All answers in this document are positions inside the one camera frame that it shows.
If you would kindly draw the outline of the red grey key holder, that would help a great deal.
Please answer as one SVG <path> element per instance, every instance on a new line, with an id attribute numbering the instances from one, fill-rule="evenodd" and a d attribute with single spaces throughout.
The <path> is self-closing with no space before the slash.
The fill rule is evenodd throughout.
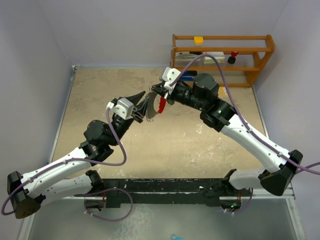
<path id="1" fill-rule="evenodd" d="M 150 91 L 145 97 L 145 119 L 152 122 L 159 114 L 161 96 L 154 91 Z"/>

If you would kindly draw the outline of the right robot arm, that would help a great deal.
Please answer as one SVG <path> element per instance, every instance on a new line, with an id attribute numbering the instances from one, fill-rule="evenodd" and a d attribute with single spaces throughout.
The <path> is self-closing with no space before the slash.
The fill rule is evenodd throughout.
<path id="1" fill-rule="evenodd" d="M 228 196 L 245 188 L 263 188 L 270 194 L 282 196 L 297 172 L 303 155 L 298 150 L 289 151 L 272 142 L 250 125 L 236 109 L 219 98 L 219 84 L 207 73 L 195 76 L 192 86 L 179 81 L 173 91 L 163 81 L 151 87 L 151 91 L 165 98 L 200 111 L 205 125 L 233 139 L 263 165 L 251 170 L 232 170 L 222 183 L 222 190 Z"/>

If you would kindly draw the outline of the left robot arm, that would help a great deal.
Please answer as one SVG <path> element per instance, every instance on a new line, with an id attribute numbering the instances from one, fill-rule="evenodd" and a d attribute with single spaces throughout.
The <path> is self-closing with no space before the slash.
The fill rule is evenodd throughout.
<path id="1" fill-rule="evenodd" d="M 90 168 L 95 165 L 120 167 L 127 162 L 121 139 L 133 122 L 143 122 L 149 102 L 145 91 L 114 98 L 106 106 L 107 121 L 92 120 L 84 132 L 84 142 L 74 150 L 39 169 L 10 173 L 8 197 L 1 214 L 24 219 L 41 206 L 64 197 L 101 194 L 103 181 Z"/>

